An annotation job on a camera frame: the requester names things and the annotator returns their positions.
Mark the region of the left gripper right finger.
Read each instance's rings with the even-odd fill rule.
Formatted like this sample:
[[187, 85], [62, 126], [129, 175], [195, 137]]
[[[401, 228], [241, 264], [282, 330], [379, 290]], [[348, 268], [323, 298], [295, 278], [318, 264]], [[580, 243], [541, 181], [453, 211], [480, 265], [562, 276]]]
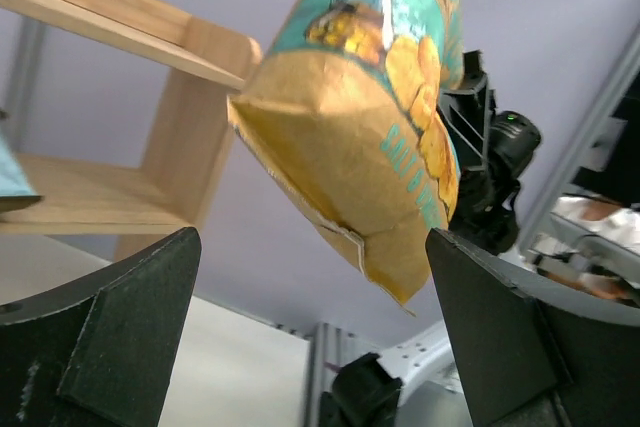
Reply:
[[638, 309], [442, 230], [426, 253], [474, 425], [638, 425]]

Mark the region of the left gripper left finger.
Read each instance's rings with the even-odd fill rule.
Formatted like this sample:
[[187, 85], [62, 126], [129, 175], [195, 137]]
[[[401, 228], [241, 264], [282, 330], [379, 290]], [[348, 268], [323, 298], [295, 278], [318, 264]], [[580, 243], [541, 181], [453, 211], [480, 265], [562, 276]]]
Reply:
[[157, 425], [200, 256], [198, 231], [182, 228], [2, 305], [2, 425]]

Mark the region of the light blue cassava chips bag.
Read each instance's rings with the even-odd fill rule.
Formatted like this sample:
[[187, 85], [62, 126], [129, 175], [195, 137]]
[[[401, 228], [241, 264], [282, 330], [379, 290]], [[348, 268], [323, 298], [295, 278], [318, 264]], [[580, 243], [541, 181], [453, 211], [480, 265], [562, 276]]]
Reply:
[[41, 201], [4, 136], [0, 138], [0, 148], [0, 212], [21, 210]]

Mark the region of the tan salt vinegar chips bag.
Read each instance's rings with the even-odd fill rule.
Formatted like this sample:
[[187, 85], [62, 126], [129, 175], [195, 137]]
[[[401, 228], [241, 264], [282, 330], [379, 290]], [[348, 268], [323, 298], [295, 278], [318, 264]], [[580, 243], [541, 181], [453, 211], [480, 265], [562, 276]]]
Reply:
[[459, 0], [296, 0], [230, 124], [316, 231], [405, 305], [460, 167], [437, 112], [464, 74]]

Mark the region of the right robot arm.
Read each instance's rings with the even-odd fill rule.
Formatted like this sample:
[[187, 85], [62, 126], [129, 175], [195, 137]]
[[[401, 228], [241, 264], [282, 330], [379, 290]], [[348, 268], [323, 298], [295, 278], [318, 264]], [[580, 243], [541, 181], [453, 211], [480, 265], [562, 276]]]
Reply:
[[[519, 177], [541, 134], [525, 116], [497, 111], [480, 52], [465, 53], [464, 68], [461, 86], [442, 91], [438, 106], [462, 169], [450, 228], [489, 253], [502, 254], [519, 235]], [[386, 349], [321, 323], [310, 344], [302, 423], [392, 426], [416, 390], [428, 382], [453, 389], [455, 373], [444, 321]]]

